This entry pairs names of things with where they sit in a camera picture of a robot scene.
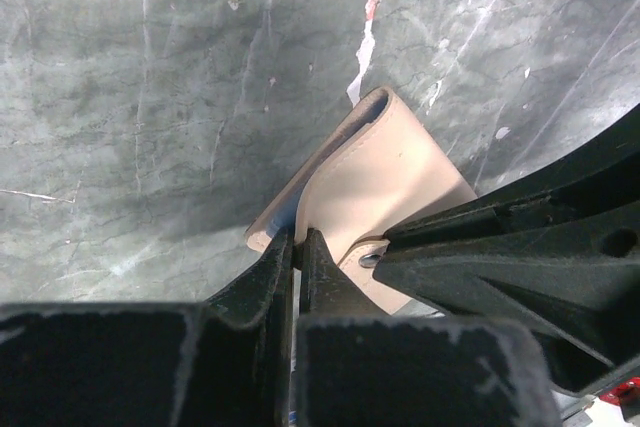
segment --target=hole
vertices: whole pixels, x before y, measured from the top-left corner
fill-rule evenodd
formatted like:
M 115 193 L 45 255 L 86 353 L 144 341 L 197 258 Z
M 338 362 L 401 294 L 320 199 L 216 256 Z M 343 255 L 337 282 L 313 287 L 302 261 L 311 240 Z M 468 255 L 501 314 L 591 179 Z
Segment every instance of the hole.
M 364 267 L 365 269 L 373 269 L 376 265 L 378 265 L 378 262 L 380 262 L 381 258 L 382 256 L 380 254 L 363 255 L 362 257 L 360 257 L 360 267 Z
M 600 252 L 618 259 L 626 257 L 638 245 L 638 234 L 631 229 L 620 229 L 605 237 Z

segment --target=marble surface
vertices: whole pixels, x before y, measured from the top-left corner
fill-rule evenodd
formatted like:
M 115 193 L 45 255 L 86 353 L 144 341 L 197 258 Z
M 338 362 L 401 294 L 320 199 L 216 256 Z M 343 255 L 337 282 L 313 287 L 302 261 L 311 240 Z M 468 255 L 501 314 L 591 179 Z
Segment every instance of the marble surface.
M 0 301 L 219 290 L 359 72 L 479 193 L 640 102 L 640 0 L 379 1 L 0 0 Z

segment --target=metal screw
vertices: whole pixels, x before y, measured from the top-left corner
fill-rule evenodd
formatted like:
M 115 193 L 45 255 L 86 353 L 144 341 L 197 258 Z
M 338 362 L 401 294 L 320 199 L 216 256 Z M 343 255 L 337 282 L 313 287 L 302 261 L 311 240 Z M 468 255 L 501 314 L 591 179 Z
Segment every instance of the metal screw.
M 382 256 L 380 254 L 363 255 L 362 257 L 360 257 L 360 267 L 364 267 L 365 269 L 373 269 L 376 265 L 378 265 L 378 262 L 380 262 L 381 258 Z

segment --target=black plastic part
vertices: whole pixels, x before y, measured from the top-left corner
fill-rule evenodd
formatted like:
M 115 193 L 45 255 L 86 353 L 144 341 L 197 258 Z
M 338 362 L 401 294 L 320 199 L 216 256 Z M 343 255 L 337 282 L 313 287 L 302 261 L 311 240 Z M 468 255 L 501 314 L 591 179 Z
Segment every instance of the black plastic part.
M 299 254 L 301 314 L 386 315 L 338 268 L 322 233 L 309 229 Z
M 288 425 L 293 238 L 197 304 L 0 309 L 0 425 Z
M 559 426 L 539 345 L 487 319 L 301 319 L 298 425 Z
M 517 319 L 556 386 L 595 394 L 640 366 L 640 107 L 563 159 L 392 229 L 374 278 L 445 312 Z

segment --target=beige leather strap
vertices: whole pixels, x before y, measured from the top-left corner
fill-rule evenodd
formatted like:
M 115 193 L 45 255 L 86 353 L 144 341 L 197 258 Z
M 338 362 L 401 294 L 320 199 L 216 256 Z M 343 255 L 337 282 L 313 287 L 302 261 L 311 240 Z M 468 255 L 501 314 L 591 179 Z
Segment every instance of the beige leather strap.
M 409 298 L 373 280 L 372 270 L 361 267 L 360 258 L 386 247 L 382 235 L 403 220 L 446 210 L 476 196 L 390 88 L 374 90 L 360 104 L 323 144 L 325 150 L 314 154 L 250 227 L 247 243 L 264 249 L 269 216 L 304 185 L 295 242 L 304 242 L 309 228 L 320 230 L 338 266 L 376 304 L 393 313 Z M 346 141 L 335 142 L 358 116 L 380 106 L 383 109 L 372 122 Z

